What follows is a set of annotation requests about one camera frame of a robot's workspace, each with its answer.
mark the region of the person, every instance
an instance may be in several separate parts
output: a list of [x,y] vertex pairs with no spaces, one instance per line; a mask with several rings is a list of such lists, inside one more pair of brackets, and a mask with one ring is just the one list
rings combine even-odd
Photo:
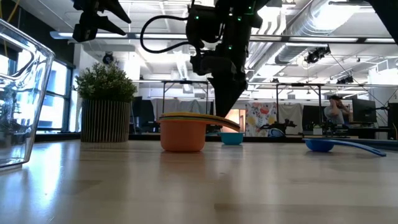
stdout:
[[344,124],[343,114],[349,114],[349,109],[341,102],[341,97],[333,95],[329,98],[330,106],[324,109],[325,116],[333,124]]

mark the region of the glass pitcher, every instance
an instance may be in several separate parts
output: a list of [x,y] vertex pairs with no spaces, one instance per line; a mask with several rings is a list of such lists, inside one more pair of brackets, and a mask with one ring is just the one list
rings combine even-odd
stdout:
[[55,54],[4,20],[0,20],[0,47],[15,58],[0,55],[1,169],[30,159]]

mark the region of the potted plant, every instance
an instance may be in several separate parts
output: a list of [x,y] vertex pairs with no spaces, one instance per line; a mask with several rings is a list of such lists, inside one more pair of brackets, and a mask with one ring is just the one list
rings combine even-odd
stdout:
[[75,90],[83,98],[82,142],[128,140],[131,102],[137,87],[116,63],[95,63],[76,77]]

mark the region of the blue handle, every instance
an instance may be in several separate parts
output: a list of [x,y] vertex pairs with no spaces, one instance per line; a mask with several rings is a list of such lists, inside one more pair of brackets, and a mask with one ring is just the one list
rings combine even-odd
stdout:
[[322,142],[330,142],[333,143],[334,145],[339,145],[339,146],[351,146],[351,147],[356,147],[358,149],[363,149],[365,151],[368,151],[370,153],[376,154],[381,157],[387,156],[385,152],[382,152],[380,150],[377,150],[373,147],[370,146],[365,146],[363,144],[358,144],[355,142],[348,142],[348,141],[339,141],[339,140],[334,140],[334,139],[303,139],[304,141],[322,141]]

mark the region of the security camera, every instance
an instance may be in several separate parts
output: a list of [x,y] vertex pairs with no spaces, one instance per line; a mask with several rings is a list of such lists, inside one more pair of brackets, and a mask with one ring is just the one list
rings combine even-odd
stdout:
[[113,52],[106,52],[104,58],[102,59],[102,62],[104,62],[105,65],[109,65],[113,61],[114,61]]

